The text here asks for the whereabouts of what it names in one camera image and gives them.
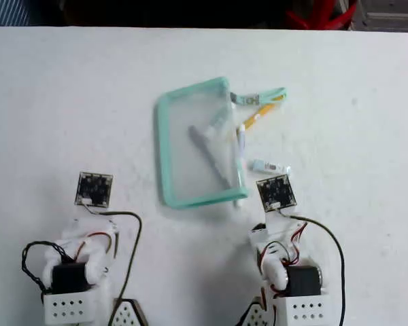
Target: white surface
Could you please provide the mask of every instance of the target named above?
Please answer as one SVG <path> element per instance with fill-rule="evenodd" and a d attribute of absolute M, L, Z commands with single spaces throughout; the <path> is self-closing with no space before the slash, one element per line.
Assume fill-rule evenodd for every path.
<path fill-rule="evenodd" d="M 143 217 L 125 294 L 151 325 L 238 321 L 259 294 L 248 230 L 264 221 L 260 176 L 239 213 L 175 211 L 155 159 L 157 97 L 220 75 L 240 94 L 287 87 L 248 130 L 246 157 L 291 165 L 300 209 L 340 239 L 345 325 L 408 325 L 408 35 L 78 28 L 0 29 L 0 325 L 41 325 L 21 250 L 86 214 L 73 204 L 82 170 L 113 174 L 110 207 Z M 337 320 L 337 250 L 314 226 L 303 240 L 330 262 Z M 42 256 L 29 253 L 37 274 Z"/>

